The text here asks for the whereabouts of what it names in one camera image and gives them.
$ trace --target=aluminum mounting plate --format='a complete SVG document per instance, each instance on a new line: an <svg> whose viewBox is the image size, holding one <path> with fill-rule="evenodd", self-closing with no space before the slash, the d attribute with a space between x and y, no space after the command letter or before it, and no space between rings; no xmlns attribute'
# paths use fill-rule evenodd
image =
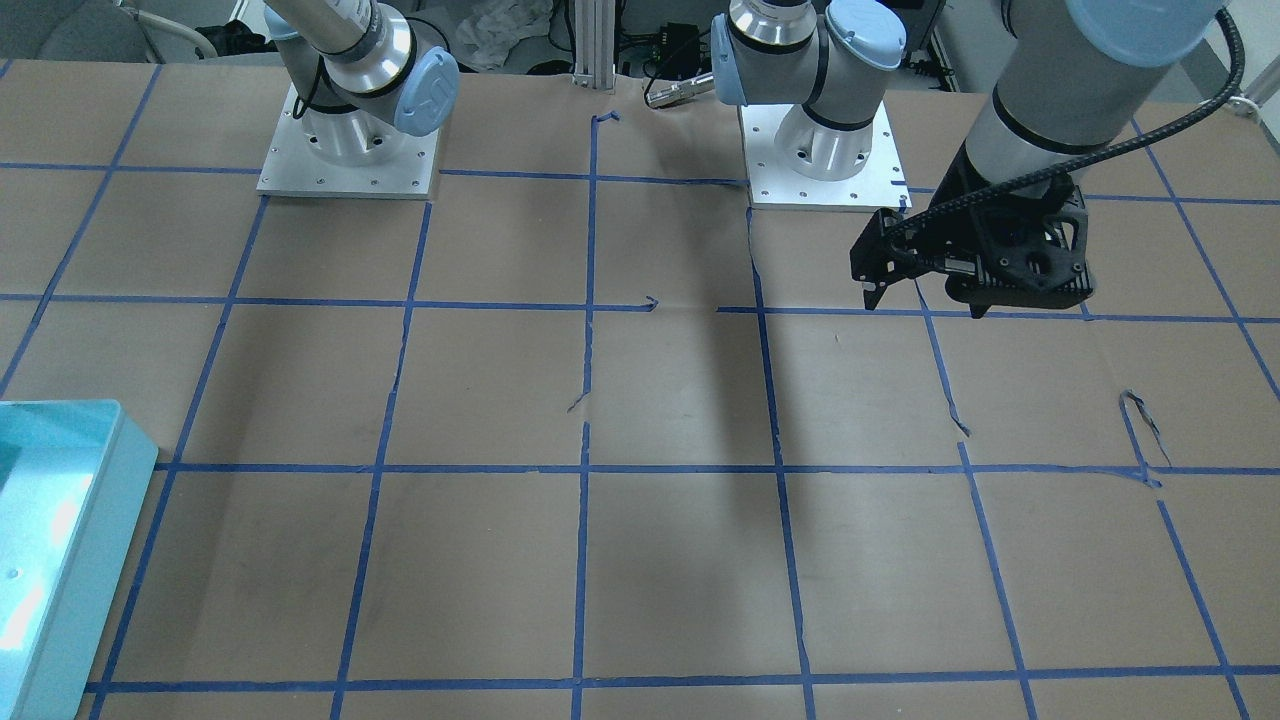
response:
<svg viewBox="0 0 1280 720"><path fill-rule="evenodd" d="M311 150L302 122L292 109L297 92L289 86L284 110L275 123L271 147L262 161L257 192L284 197L374 197L430 200L440 131L426 137L404 136L403 145L374 165L337 165Z"/></svg>
<svg viewBox="0 0 1280 720"><path fill-rule="evenodd" d="M741 108L742 149L751 181L751 206L773 210L872 213L881 208L906 210L911 193L897 156L888 114L881 102L873 120L876 141L863 172L846 181L817 181L792 170L778 156L773 137L791 105Z"/></svg>

